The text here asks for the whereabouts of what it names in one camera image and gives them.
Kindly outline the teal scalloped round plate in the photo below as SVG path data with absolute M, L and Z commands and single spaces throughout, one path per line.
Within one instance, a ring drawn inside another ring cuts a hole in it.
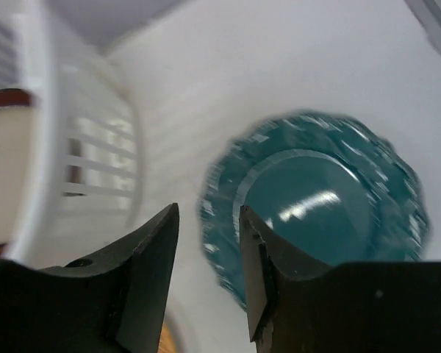
M 430 233 L 420 180 L 394 146 L 355 118 L 314 110 L 255 124 L 207 172 L 202 247 L 241 307 L 244 205 L 327 265 L 418 261 Z

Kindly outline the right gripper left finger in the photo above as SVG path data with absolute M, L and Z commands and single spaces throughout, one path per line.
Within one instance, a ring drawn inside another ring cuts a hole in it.
M 155 352 L 178 239 L 170 204 L 63 267 L 0 259 L 0 352 Z

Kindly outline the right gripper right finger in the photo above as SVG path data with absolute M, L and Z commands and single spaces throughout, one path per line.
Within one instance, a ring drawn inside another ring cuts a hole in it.
M 240 249 L 258 352 L 441 352 L 441 262 L 329 266 L 250 207 Z

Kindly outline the red rimmed cream plate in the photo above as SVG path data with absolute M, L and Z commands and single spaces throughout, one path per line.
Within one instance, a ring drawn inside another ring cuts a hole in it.
M 21 236 L 37 111 L 20 88 L 0 90 L 0 256 Z

